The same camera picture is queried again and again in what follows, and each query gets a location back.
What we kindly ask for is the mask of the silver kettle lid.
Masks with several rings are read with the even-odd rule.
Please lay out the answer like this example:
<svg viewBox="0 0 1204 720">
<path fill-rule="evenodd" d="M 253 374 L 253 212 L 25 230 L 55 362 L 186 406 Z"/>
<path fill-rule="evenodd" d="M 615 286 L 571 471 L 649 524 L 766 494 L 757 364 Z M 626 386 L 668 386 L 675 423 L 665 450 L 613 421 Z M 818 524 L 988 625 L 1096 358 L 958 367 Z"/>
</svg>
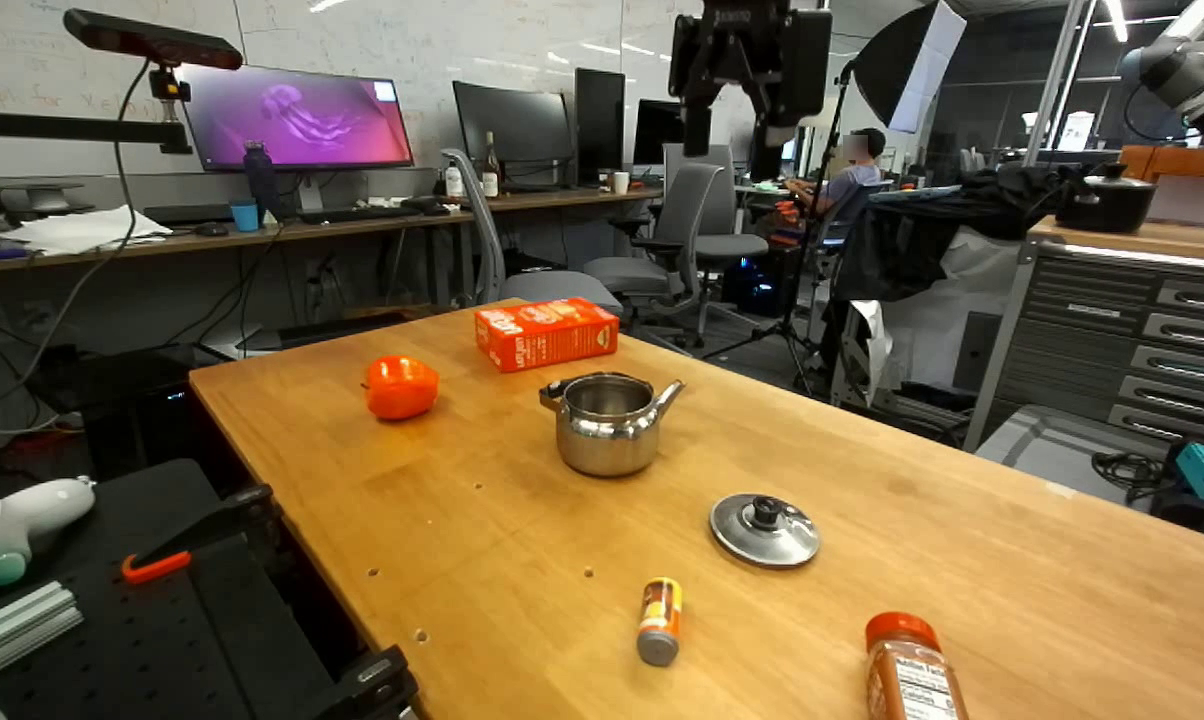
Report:
<svg viewBox="0 0 1204 720">
<path fill-rule="evenodd" d="M 708 530 L 721 550 L 760 570 L 800 570 L 818 551 L 818 530 L 812 515 L 765 494 L 724 497 L 710 508 Z"/>
</svg>

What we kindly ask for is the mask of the silver metal kettle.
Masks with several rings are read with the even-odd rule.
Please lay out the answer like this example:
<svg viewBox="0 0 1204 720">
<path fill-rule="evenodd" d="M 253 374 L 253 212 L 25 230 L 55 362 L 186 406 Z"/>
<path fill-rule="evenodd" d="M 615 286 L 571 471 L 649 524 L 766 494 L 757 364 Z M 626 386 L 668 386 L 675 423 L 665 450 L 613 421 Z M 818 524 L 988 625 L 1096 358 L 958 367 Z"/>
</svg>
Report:
<svg viewBox="0 0 1204 720">
<path fill-rule="evenodd" d="M 560 461 L 584 477 L 615 482 L 658 458 L 658 421 L 680 393 L 680 381 L 650 387 L 626 374 L 584 374 L 545 386 L 541 406 L 555 413 Z"/>
</svg>

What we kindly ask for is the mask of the orange cracker box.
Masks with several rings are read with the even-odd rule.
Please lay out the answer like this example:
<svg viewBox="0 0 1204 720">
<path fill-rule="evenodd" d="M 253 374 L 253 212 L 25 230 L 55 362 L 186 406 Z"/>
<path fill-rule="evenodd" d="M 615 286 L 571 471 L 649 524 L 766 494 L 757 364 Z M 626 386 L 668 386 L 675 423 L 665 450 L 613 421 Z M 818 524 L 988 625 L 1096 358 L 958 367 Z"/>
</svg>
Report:
<svg viewBox="0 0 1204 720">
<path fill-rule="evenodd" d="M 501 367 L 501 374 L 528 374 L 548 367 L 565 362 L 587 362 L 587 358 L 613 358 L 618 321 L 584 301 L 506 301 L 497 307 L 478 307 L 475 321 L 475 350 Z"/>
</svg>

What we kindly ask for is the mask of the grey office chair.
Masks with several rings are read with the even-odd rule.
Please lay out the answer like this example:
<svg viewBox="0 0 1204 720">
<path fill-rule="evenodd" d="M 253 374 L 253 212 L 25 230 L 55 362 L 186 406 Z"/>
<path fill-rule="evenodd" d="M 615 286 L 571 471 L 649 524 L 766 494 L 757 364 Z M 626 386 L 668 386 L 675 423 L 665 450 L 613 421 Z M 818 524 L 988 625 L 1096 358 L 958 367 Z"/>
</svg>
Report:
<svg viewBox="0 0 1204 720">
<path fill-rule="evenodd" d="M 596 257 L 584 265 L 606 291 L 626 304 L 626 321 L 673 321 L 687 350 L 704 346 L 708 291 L 698 279 L 704 262 L 760 257 L 765 238 L 710 238 L 698 232 L 708 191 L 721 166 L 687 159 L 665 190 L 658 219 L 638 254 Z"/>
</svg>

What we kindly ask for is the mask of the orange tomato toy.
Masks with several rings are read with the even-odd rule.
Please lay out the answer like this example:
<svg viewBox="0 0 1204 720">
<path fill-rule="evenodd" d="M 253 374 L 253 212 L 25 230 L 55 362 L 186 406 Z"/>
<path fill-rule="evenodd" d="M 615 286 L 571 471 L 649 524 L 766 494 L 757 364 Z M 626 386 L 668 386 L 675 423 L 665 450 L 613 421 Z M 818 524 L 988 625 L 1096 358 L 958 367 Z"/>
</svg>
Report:
<svg viewBox="0 0 1204 720">
<path fill-rule="evenodd" d="M 441 374 L 417 358 L 385 353 L 362 374 L 362 406 L 375 421 L 417 421 L 441 397 Z"/>
</svg>

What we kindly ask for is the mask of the small yellow grey tube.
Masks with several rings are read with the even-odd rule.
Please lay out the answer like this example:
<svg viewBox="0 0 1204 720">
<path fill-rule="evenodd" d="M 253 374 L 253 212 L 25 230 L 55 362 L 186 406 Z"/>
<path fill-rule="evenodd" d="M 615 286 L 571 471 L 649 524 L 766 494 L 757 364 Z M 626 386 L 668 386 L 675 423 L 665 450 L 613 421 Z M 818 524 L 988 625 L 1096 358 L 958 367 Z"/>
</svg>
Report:
<svg viewBox="0 0 1204 720">
<path fill-rule="evenodd" d="M 684 588 L 673 578 L 643 585 L 636 619 L 636 658 L 650 667 L 668 667 L 680 652 Z"/>
</svg>

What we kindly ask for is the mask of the seated person background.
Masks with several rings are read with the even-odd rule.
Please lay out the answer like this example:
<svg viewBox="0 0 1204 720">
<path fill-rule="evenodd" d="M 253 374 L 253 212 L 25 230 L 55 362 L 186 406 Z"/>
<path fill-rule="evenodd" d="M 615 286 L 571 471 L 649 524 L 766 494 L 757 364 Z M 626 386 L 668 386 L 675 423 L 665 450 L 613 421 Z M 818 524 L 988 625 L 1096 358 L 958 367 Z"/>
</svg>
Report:
<svg viewBox="0 0 1204 720">
<path fill-rule="evenodd" d="M 849 151 L 844 173 L 836 180 L 829 180 L 823 191 L 817 197 L 818 219 L 849 219 L 854 212 L 859 191 L 874 190 L 884 180 L 881 151 L 884 151 L 881 129 L 850 132 L 850 151 Z"/>
</svg>

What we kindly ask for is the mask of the purple screen monitor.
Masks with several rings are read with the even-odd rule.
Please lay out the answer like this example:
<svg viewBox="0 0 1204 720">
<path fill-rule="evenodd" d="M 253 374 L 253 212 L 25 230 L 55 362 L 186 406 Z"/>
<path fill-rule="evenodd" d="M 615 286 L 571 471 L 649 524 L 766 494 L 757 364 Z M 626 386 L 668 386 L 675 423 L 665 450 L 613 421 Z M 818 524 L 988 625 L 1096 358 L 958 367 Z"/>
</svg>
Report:
<svg viewBox="0 0 1204 720">
<path fill-rule="evenodd" d="M 290 69 L 184 69 L 184 121 L 198 166 L 238 170 L 264 149 L 275 170 L 400 170 L 411 159 L 392 80 Z"/>
</svg>

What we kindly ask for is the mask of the spice bottle orange cap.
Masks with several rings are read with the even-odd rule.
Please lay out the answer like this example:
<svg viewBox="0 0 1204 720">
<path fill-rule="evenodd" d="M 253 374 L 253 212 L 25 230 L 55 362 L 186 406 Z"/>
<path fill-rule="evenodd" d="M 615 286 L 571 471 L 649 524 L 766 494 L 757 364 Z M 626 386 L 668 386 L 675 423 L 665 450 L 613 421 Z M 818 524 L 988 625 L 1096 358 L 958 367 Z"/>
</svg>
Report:
<svg viewBox="0 0 1204 720">
<path fill-rule="evenodd" d="M 969 720 L 937 630 L 912 612 L 874 612 L 869 646 L 869 720 Z"/>
</svg>

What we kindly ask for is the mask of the grey drawer cabinet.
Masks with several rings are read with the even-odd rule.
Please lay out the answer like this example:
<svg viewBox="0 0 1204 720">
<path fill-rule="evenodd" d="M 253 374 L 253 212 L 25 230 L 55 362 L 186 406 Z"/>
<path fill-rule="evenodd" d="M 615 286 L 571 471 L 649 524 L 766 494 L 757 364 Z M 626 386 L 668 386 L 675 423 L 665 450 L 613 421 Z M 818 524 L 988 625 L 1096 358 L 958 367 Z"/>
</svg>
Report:
<svg viewBox="0 0 1204 720">
<path fill-rule="evenodd" d="M 1142 440 L 1204 440 L 1204 230 L 1038 219 L 1015 257 L 969 450 L 1029 406 Z"/>
</svg>

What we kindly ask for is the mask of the black pot on cabinet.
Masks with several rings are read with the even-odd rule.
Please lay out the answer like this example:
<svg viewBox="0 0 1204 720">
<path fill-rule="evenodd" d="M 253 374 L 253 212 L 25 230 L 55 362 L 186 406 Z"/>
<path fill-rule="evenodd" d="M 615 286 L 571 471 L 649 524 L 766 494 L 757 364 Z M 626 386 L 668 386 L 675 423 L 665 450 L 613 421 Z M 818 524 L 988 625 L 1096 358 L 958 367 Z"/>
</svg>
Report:
<svg viewBox="0 0 1204 720">
<path fill-rule="evenodd" d="M 1064 191 L 1056 219 L 1087 232 L 1135 232 L 1149 218 L 1149 203 L 1149 180 L 1085 175 Z"/>
</svg>

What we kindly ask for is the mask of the orange handled clamp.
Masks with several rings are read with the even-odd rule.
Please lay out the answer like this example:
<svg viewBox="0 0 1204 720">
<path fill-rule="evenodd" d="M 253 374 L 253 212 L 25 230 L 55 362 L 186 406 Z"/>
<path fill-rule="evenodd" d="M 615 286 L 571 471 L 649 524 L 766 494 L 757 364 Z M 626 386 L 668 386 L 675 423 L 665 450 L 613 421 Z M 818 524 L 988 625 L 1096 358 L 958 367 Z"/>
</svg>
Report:
<svg viewBox="0 0 1204 720">
<path fill-rule="evenodd" d="M 245 489 L 210 504 L 207 511 L 180 524 L 172 535 L 154 540 L 150 550 L 129 551 L 118 560 L 118 580 L 129 588 L 154 585 L 194 565 L 194 550 L 219 540 L 248 508 L 268 504 L 268 489 Z"/>
</svg>

